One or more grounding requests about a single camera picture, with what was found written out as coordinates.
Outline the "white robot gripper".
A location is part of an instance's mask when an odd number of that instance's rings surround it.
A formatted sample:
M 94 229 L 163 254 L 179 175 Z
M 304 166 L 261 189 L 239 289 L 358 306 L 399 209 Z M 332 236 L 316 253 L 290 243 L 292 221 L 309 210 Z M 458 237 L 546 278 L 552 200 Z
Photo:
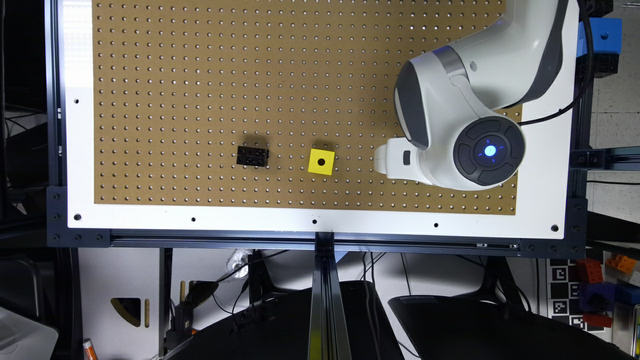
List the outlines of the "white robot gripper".
M 389 179 L 424 181 L 419 165 L 421 150 L 406 138 L 392 138 L 375 150 L 374 169 Z

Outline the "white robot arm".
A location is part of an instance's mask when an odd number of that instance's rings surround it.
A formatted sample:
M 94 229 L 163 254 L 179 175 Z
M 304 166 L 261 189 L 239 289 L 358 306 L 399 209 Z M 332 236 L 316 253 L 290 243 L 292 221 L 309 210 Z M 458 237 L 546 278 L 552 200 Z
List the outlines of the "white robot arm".
M 406 61 L 394 87 L 403 135 L 376 149 L 376 171 L 460 191 L 511 178 L 525 138 L 499 111 L 542 97 L 554 83 L 568 7 L 510 1 L 486 29 Z

